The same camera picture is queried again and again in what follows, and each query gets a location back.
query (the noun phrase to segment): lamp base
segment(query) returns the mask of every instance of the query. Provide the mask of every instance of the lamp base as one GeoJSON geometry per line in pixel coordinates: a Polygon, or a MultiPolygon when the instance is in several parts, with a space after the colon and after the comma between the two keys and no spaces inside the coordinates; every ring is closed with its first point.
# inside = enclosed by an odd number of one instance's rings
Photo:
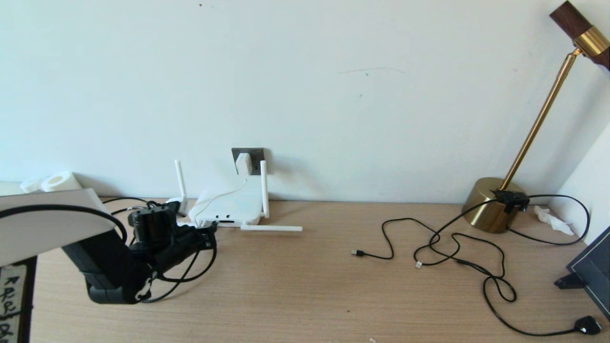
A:
{"type": "MultiPolygon", "coordinates": [[[[500,178],[482,178],[477,180],[475,186],[472,187],[472,191],[470,192],[462,211],[466,211],[487,200],[495,199],[495,195],[492,191],[499,189],[502,185],[502,181],[503,180],[500,178]]],[[[521,187],[512,183],[508,185],[507,190],[525,193],[521,187]]],[[[517,208],[513,209],[511,213],[506,213],[504,211],[504,204],[489,203],[469,212],[464,216],[464,219],[475,228],[483,231],[489,233],[505,233],[507,227],[517,216],[517,213],[517,208]]]]}

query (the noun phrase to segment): toilet paper roll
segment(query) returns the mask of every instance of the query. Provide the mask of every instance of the toilet paper roll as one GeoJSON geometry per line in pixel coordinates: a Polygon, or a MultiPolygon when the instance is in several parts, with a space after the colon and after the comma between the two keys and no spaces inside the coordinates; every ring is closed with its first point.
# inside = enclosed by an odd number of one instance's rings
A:
{"type": "Polygon", "coordinates": [[[74,175],[65,171],[63,173],[55,174],[48,179],[44,180],[40,187],[45,192],[55,192],[57,190],[73,190],[82,189],[81,184],[78,183],[74,175]]]}
{"type": "Polygon", "coordinates": [[[34,193],[40,190],[41,178],[28,179],[23,181],[20,186],[25,194],[34,193]]]}

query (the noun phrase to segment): brass lamp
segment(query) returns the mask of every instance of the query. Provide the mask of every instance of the brass lamp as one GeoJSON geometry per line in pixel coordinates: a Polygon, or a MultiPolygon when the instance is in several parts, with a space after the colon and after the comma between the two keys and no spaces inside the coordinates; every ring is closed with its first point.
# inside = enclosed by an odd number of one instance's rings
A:
{"type": "MultiPolygon", "coordinates": [[[[563,5],[559,6],[559,8],[550,14],[550,17],[572,39],[576,49],[566,56],[547,96],[547,100],[542,105],[540,113],[529,131],[521,150],[517,154],[515,161],[512,163],[511,169],[506,174],[506,177],[504,177],[504,179],[482,178],[477,180],[468,196],[468,200],[466,200],[466,203],[464,204],[464,211],[477,204],[495,199],[493,193],[495,190],[510,190],[525,193],[521,187],[511,183],[512,177],[515,175],[529,146],[538,133],[544,118],[547,116],[553,101],[559,93],[561,85],[564,83],[564,80],[578,55],[582,54],[590,58],[594,63],[602,65],[610,71],[610,42],[608,42],[608,39],[604,37],[595,26],[591,25],[590,22],[586,20],[569,1],[566,1],[563,5]]],[[[513,208],[508,213],[504,210],[504,204],[493,202],[478,207],[474,211],[466,214],[464,218],[475,228],[490,233],[503,233],[507,231],[507,227],[515,219],[515,216],[518,213],[517,208],[513,208]]]]}

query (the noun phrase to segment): desk surface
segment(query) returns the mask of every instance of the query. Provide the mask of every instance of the desk surface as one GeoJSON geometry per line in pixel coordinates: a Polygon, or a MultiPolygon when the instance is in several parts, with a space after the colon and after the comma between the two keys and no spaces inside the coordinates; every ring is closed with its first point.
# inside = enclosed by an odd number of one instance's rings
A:
{"type": "MultiPolygon", "coordinates": [[[[110,209],[132,205],[117,201],[110,209]]],[[[180,285],[164,301],[97,305],[84,279],[59,249],[40,255],[32,342],[608,342],[608,321],[582,290],[560,291],[553,282],[585,245],[554,247],[512,233],[489,234],[464,220],[447,229],[491,239],[506,253],[507,279],[518,300],[504,302],[489,286],[498,312],[518,328],[551,332],[593,315],[604,331],[532,338],[506,328],[481,292],[484,276],[453,261],[414,267],[413,251],[429,231],[412,222],[387,226],[391,261],[357,258],[350,250],[388,256],[381,223],[415,217],[439,228],[459,213],[450,204],[379,204],[273,201],[263,224],[303,225],[302,233],[242,232],[221,228],[218,258],[198,281],[180,285]]],[[[522,214],[514,229],[568,240],[522,214]]],[[[449,234],[440,249],[453,251],[449,234]]],[[[210,252],[200,254],[193,273],[210,252]]],[[[500,257],[487,245],[464,240],[460,255],[498,272],[500,257]]],[[[422,254],[421,259],[436,257],[422,254]]],[[[168,276],[178,277],[185,266],[168,276]]],[[[169,284],[155,281],[153,296],[169,284]]]]}

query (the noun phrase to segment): wall outlet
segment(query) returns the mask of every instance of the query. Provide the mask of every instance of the wall outlet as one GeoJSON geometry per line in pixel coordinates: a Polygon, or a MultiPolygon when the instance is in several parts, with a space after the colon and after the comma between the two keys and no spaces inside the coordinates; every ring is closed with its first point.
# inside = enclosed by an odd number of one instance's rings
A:
{"type": "Polygon", "coordinates": [[[252,161],[251,175],[260,175],[260,162],[265,160],[265,151],[263,148],[232,148],[231,152],[233,153],[233,163],[237,161],[239,154],[250,154],[250,160],[252,161]]]}

